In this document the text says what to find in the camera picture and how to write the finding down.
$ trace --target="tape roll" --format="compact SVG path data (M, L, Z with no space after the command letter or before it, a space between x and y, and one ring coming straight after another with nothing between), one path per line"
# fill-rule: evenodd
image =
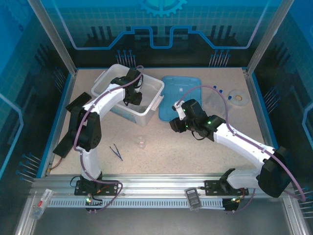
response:
M229 95L231 96L230 102L236 106L246 106L249 103L249 96L240 90L232 90Z

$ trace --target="blue plastic tray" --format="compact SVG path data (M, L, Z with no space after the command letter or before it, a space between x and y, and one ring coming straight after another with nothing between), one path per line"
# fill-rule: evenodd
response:
M162 121L171 121L178 118L177 112L172 109L174 103L180 100L189 89L201 85L201 80L197 77L165 76L162 81L165 85L161 93L164 99L160 104L158 116ZM195 99L202 105L201 88L190 92L184 100L190 99Z

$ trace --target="small glass cup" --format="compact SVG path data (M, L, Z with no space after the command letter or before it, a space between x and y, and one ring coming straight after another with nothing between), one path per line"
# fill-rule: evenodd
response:
M135 141L139 148L143 149L146 147L146 138L144 136L136 136Z

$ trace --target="container handle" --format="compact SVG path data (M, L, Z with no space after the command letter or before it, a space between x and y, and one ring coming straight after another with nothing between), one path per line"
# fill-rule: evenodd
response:
M151 110L155 111L158 106L160 105L161 101L163 100L164 96L160 95L158 98L156 98L156 101L154 102L154 104L151 106Z
M104 70L98 77L97 79L94 81L94 83L96 83L100 77L102 77L102 75L104 75L106 73L107 70Z

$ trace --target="speckled table surface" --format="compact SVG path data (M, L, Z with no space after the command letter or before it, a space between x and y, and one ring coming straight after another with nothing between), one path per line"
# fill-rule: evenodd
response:
M94 81L103 70L79 70L71 101L82 92L91 94ZM199 69L145 69L145 74L162 79L166 75L193 76L202 84L216 85L224 94L231 90L248 88L242 68L199 68ZM202 101L210 91L202 90ZM203 102L208 115L217 114ZM60 140L69 124L69 112L63 125ZM251 138L263 142L259 124L251 100L244 107L235 107L229 113L230 124ZM108 112L101 122L102 139L98 146L99 164L105 174L175 174L175 173L223 173L229 168L250 169L253 165L244 157L227 147L209 139L197 141L190 132L175 133L169 123L161 121L158 110L147 126L132 123L112 112ZM135 142L137 136L144 136L146 147L141 149ZM113 144L119 149L121 161L110 150ZM73 149L51 174L80 174L79 155Z

